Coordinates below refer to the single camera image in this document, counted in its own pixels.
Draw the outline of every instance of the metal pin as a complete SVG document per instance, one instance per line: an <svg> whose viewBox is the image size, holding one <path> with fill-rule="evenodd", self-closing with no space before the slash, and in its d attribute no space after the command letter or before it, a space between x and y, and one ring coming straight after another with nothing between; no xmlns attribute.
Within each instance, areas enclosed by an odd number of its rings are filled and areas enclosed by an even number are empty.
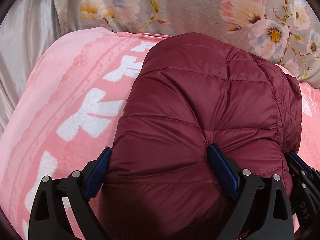
<svg viewBox="0 0 320 240"><path fill-rule="evenodd" d="M249 171L248 169L244 169L244 170L242 171L242 173L243 173L244 175L246 175L246 176L250 176L250 175L251 175L251 171Z"/></svg>
<svg viewBox="0 0 320 240"><path fill-rule="evenodd" d="M44 176L44 177L42 178L42 181L43 181L43 182L48 182L48 181L49 181L49 179L50 179L50 177L49 177L49 176Z"/></svg>
<svg viewBox="0 0 320 240"><path fill-rule="evenodd" d="M79 177L80 176L80 171L74 171L73 173L72 173L72 177L74 177L74 178L77 178L77 177Z"/></svg>
<svg viewBox="0 0 320 240"><path fill-rule="evenodd" d="M280 176L279 176L278 174L274 174L274 175L273 175L273 178L274 178L275 180L277 180L277 181L280 180Z"/></svg>

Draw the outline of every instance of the flower print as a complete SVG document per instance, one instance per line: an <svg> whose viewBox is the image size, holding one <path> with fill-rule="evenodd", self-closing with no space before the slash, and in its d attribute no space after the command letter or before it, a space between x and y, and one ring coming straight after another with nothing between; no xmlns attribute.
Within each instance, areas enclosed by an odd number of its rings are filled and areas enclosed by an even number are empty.
<svg viewBox="0 0 320 240"><path fill-rule="evenodd" d="M259 57L269 59L284 55L289 38L289 28L272 20L259 20L251 28L248 38L249 44L254 47Z"/></svg>
<svg viewBox="0 0 320 240"><path fill-rule="evenodd" d="M115 7L116 20L121 24L134 23L139 13L140 0L111 0Z"/></svg>
<svg viewBox="0 0 320 240"><path fill-rule="evenodd" d="M114 14L111 0L82 0L80 17L83 19L100 20Z"/></svg>
<svg viewBox="0 0 320 240"><path fill-rule="evenodd" d="M239 26L252 26L266 17L266 0L223 0L220 7L221 18Z"/></svg>
<svg viewBox="0 0 320 240"><path fill-rule="evenodd" d="M311 26L309 10L303 0L295 0L293 5L290 4L293 15L294 28L297 30L308 29Z"/></svg>
<svg viewBox="0 0 320 240"><path fill-rule="evenodd" d="M316 33L313 29L310 32L307 52L310 53L313 57L319 58L320 36L319 36L319 33Z"/></svg>
<svg viewBox="0 0 320 240"><path fill-rule="evenodd" d="M287 61L284 64L284 67L295 77L299 76L299 65L297 62L293 62L292 59L290 59L289 61Z"/></svg>

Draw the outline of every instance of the maroon puffer jacket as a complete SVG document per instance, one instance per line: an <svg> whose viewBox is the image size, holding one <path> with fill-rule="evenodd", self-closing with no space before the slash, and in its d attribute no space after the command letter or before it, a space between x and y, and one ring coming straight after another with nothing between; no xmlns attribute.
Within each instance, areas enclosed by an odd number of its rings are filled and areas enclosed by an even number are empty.
<svg viewBox="0 0 320 240"><path fill-rule="evenodd" d="M99 219L113 239L213 239L230 214L208 165L217 143L241 168L277 173L297 152L298 81L272 63L188 33L147 54L118 123Z"/></svg>

